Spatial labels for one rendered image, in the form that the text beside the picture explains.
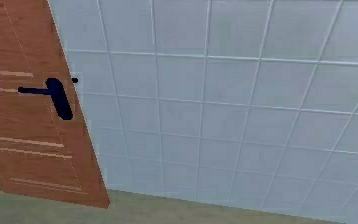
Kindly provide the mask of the brown wooden room door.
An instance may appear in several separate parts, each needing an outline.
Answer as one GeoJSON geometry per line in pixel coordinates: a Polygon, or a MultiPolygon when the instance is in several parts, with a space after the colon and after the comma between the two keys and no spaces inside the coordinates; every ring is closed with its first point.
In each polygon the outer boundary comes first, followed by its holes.
{"type": "Polygon", "coordinates": [[[0,0],[0,187],[5,193],[106,208],[110,200],[47,0],[0,0]],[[73,112],[19,93],[59,79],[73,112]]]}

